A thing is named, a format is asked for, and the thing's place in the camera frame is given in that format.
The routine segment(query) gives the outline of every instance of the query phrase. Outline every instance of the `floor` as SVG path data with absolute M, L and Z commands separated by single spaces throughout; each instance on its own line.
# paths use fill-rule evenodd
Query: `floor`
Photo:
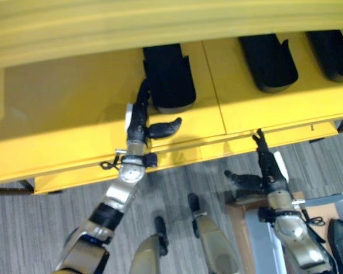
M 343 134 L 316 143 L 274 148 L 286 163 L 292 191 L 306 197 L 343 192 Z M 105 273 L 128 273 L 138 245 L 153 234 L 153 217 L 162 215 L 169 233 L 169 254 L 161 273 L 207 273 L 200 242 L 193 236 L 187 204 L 189 192 L 234 245 L 225 213 L 224 192 L 231 189 L 223 171 L 260 174 L 255 152 L 158 171 L 147 176 L 138 197 L 116 230 L 109 246 Z M 0 273 L 50 273 L 64 239 L 87 218 L 110 181 L 47 196 L 0 197 Z

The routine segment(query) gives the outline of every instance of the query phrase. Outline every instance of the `black rubber sleeve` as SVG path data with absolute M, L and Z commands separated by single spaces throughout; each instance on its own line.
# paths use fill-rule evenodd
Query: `black rubber sleeve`
M 121 222 L 122 217 L 123 213 L 121 211 L 101 203 L 93 211 L 89 220 L 114 231 L 117 225 Z

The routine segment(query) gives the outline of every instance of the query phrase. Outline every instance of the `yellow shelf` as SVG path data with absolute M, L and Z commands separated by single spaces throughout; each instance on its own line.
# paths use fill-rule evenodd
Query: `yellow shelf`
M 275 94 L 258 90 L 237 38 L 204 41 L 210 72 L 228 134 L 252 128 L 275 130 L 343 117 L 343 83 L 327 80 L 304 33 L 278 34 L 289 40 L 298 80 Z
M 338 134 L 333 123 L 325 122 L 312 126 L 290 128 L 266 133 L 269 147 L 283 146 L 296 142 L 317 139 Z M 254 151 L 256 144 L 251 136 L 235 138 L 229 141 L 205 144 L 192 148 L 181 148 L 172 152 L 158 154 L 158 167 L 147 170 L 152 172 L 164 168 L 182 166 L 186 164 L 232 156 L 244 152 Z M 35 178 L 35 194 L 44 194 L 69 187 L 81 186 L 104 180 L 114 179 L 118 175 L 115 169 L 104 171 L 100 166 L 93 165 L 57 174 L 39 176 Z
M 253 151 L 258 128 L 273 146 L 336 133 L 327 122 L 343 118 L 343 83 L 324 78 L 302 33 L 278 36 L 289 39 L 299 73 L 278 94 L 255 87 L 236 38 L 182 44 L 197 100 L 177 115 L 150 108 L 150 123 L 183 119 L 149 147 L 159 168 Z M 97 165 L 126 146 L 125 106 L 145 77 L 142 61 L 132 49 L 0 69 L 0 183 L 35 177 L 44 193 L 116 176 Z
M 183 119 L 177 134 L 152 141 L 153 148 L 225 134 L 202 43 L 183 44 L 182 51 L 197 99 L 180 115 L 150 108 L 150 123 Z M 142 61 L 135 49 L 6 69 L 0 182 L 99 163 L 124 148 L 126 103 L 145 77 Z
M 343 29 L 343 0 L 0 3 L 0 68 L 164 43 Z

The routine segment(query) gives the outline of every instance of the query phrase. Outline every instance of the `black foot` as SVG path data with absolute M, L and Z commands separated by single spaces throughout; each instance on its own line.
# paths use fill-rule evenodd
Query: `black foot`
M 156 217 L 154 219 L 154 225 L 155 225 L 157 236 L 159 237 L 159 243 L 160 243 L 159 255 L 165 256 L 167 254 L 167 247 L 169 245 L 169 241 L 166 235 L 166 227 L 165 227 L 164 219 L 160 216 Z
M 201 209 L 200 200 L 199 200 L 198 196 L 194 193 L 188 194 L 188 204 L 189 204 L 189 208 L 190 208 L 190 210 L 192 210 L 192 212 L 198 211 Z

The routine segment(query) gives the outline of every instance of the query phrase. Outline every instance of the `metal bracket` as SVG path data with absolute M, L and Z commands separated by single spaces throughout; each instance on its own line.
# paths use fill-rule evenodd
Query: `metal bracket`
M 27 180 L 18 181 L 23 188 L 0 187 L 0 195 L 32 195 L 34 187 Z

